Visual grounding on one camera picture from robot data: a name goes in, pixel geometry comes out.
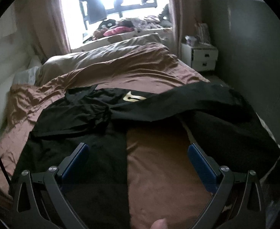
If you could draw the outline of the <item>person's right hand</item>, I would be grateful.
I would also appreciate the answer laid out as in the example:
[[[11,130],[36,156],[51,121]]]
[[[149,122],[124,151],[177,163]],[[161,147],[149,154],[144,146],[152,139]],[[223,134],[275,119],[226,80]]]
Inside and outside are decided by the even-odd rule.
[[[167,220],[164,219],[159,219],[157,221],[155,221],[150,229],[168,229],[168,224],[167,224]]]

